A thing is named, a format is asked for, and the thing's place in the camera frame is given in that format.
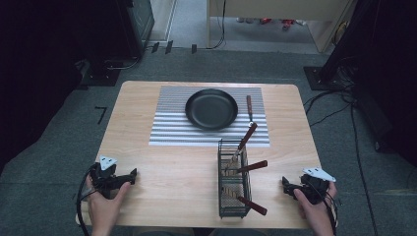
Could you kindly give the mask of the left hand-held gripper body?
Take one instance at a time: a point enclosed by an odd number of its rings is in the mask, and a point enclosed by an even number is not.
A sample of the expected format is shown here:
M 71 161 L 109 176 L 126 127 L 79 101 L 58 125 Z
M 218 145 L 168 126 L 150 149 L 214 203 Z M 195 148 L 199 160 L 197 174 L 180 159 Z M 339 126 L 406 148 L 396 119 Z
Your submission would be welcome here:
M 126 182 L 131 182 L 131 175 L 116 176 L 116 162 L 112 157 L 101 155 L 89 171 L 93 187 L 109 199 L 113 190 L 118 190 Z

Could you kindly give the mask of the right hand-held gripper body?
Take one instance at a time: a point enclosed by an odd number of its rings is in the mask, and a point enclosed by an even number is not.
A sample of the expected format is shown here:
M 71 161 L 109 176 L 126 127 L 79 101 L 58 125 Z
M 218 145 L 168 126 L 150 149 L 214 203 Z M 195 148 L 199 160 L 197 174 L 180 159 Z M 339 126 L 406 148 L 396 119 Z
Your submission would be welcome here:
M 320 203 L 326 196 L 329 183 L 336 179 L 320 167 L 304 168 L 298 189 L 313 205 Z

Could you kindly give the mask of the person's right hand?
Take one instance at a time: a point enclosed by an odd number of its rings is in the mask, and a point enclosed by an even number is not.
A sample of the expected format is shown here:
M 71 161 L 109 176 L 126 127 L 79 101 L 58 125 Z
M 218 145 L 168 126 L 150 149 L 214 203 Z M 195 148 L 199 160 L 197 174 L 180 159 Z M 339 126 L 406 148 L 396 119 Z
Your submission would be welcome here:
M 328 207 L 331 206 L 331 199 L 337 193 L 335 184 L 330 182 L 328 186 L 328 196 L 325 201 L 320 204 L 312 205 L 306 196 L 299 190 L 295 189 L 294 194 L 299 204 L 300 216 L 306 219 L 311 228 L 313 227 L 331 227 L 330 216 L 328 215 Z

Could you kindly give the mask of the person's left hand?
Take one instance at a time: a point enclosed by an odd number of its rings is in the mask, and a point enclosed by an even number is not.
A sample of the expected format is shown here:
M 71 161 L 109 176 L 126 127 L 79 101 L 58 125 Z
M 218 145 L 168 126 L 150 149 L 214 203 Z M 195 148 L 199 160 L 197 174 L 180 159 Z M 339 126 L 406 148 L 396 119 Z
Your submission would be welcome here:
M 101 193 L 95 192 L 89 195 L 89 217 L 92 227 L 113 227 L 118 219 L 121 205 L 130 190 L 131 185 L 125 184 L 119 189 L 116 196 L 108 200 Z

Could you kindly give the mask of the grey striped place mat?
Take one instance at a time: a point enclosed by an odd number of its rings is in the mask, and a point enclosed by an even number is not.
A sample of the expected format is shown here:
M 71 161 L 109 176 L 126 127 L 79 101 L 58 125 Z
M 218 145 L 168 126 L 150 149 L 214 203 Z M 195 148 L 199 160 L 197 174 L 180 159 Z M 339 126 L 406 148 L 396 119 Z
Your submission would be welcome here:
M 185 106 L 189 97 L 204 87 L 162 87 L 160 89 L 153 124 L 149 136 L 151 146 L 216 147 L 221 140 L 242 139 L 249 130 L 246 96 L 252 97 L 253 122 L 258 127 L 247 142 L 248 147 L 269 146 L 268 122 L 261 88 L 221 88 L 237 102 L 235 121 L 219 131 L 204 131 L 186 117 Z

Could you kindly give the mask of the black frying pan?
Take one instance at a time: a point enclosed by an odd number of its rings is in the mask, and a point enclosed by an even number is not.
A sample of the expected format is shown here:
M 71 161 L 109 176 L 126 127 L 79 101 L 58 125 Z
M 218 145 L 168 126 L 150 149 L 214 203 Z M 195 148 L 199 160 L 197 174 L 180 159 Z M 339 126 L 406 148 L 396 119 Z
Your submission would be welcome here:
M 227 92 L 206 88 L 189 97 L 185 106 L 188 120 L 196 127 L 217 131 L 230 126 L 238 114 L 236 100 Z

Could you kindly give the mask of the black stand base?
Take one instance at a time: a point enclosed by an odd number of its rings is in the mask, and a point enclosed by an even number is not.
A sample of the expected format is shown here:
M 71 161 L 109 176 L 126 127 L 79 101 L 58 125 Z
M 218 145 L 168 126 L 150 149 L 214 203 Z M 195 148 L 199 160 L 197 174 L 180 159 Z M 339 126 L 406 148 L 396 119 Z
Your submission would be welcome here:
M 343 90 L 350 87 L 337 71 L 326 67 L 306 66 L 303 68 L 311 90 Z
M 87 59 L 75 64 L 82 75 L 78 89 L 88 89 L 89 87 L 114 87 L 118 81 L 120 71 L 114 68 L 103 69 L 95 72 Z

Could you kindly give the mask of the black cabinet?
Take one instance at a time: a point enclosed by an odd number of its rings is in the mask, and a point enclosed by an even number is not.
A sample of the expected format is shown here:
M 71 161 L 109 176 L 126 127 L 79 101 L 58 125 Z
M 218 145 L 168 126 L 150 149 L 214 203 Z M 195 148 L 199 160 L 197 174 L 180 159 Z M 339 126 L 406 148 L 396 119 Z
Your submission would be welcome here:
M 154 26 L 150 0 L 116 0 L 121 30 L 122 56 L 140 58 L 149 42 Z

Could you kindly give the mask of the light wooden desk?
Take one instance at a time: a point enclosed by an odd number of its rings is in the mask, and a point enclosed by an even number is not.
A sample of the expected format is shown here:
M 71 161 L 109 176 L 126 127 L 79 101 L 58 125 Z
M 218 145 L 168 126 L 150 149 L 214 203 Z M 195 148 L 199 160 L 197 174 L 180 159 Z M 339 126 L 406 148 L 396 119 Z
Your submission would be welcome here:
M 206 0 L 207 46 L 211 17 L 303 20 L 319 52 L 331 45 L 338 26 L 347 19 L 357 0 Z

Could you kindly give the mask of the wooden-handled metal utensil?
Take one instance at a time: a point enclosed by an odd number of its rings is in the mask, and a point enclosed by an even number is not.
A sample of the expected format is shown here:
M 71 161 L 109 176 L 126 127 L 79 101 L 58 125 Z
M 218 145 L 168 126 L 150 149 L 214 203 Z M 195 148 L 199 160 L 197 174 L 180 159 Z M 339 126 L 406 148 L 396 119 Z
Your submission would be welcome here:
M 268 166 L 268 161 L 267 160 L 263 160 L 263 161 L 259 161 L 257 163 L 253 163 L 247 166 L 243 166 L 239 169 L 225 169 L 224 170 L 224 176 L 231 176 L 231 175 L 236 175 L 239 173 L 243 173 L 243 172 L 248 172 L 251 170 L 256 170 L 256 169 L 260 169 L 260 168 L 264 168 Z
M 260 206 L 260 205 L 258 205 L 256 203 L 254 203 L 254 202 L 252 202 L 252 201 L 250 201 L 250 200 L 242 197 L 242 196 L 238 196 L 237 197 L 237 200 L 240 203 L 242 203 L 244 206 L 249 207 L 250 209 L 256 211 L 257 213 L 259 213 L 261 215 L 266 215 L 268 213 L 268 210 L 265 207 Z

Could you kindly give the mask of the wooden-handled metal fork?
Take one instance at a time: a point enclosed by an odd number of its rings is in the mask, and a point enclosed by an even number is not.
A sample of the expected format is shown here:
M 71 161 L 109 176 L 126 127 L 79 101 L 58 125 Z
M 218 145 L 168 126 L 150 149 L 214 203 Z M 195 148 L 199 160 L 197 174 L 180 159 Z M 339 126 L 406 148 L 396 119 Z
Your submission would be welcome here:
M 244 138 L 241 140 L 238 148 L 235 150 L 234 154 L 232 155 L 232 162 L 237 160 L 237 156 L 238 154 L 241 152 L 241 150 L 243 149 L 243 147 L 246 145 L 246 143 L 249 141 L 249 139 L 252 137 L 253 133 L 256 131 L 258 127 L 258 124 L 253 122 L 252 125 L 249 127 L 249 130 L 247 131 L 247 133 L 245 134 Z

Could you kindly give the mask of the wooden-handled metal spoon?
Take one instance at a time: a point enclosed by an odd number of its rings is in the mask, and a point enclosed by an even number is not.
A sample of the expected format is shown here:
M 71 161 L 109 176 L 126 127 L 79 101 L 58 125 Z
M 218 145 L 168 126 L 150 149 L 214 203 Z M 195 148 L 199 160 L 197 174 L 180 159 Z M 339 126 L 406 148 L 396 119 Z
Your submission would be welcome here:
M 250 95 L 246 96 L 246 103 L 247 103 L 247 110 L 248 110 L 248 116 L 249 116 L 248 127 L 251 128 L 254 122 L 253 122 L 252 97 Z

